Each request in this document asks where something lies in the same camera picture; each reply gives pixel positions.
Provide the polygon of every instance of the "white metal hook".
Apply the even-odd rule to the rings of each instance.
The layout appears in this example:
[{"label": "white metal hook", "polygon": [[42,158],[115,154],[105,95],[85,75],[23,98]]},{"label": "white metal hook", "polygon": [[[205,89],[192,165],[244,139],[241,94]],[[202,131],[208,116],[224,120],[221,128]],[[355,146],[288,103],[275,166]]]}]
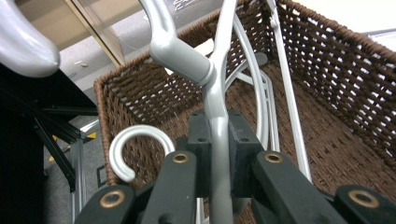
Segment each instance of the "white metal hook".
[{"label": "white metal hook", "polygon": [[110,146],[109,161],[114,173],[125,182],[134,180],[135,173],[124,161],[122,157],[122,149],[126,142],[137,136],[149,136],[158,140],[163,146],[165,156],[175,151],[175,146],[169,136],[158,128],[149,125],[135,125],[129,127],[114,138]]},{"label": "white metal hook", "polygon": [[12,0],[0,0],[0,63],[26,77],[47,77],[59,69],[59,50]]}]

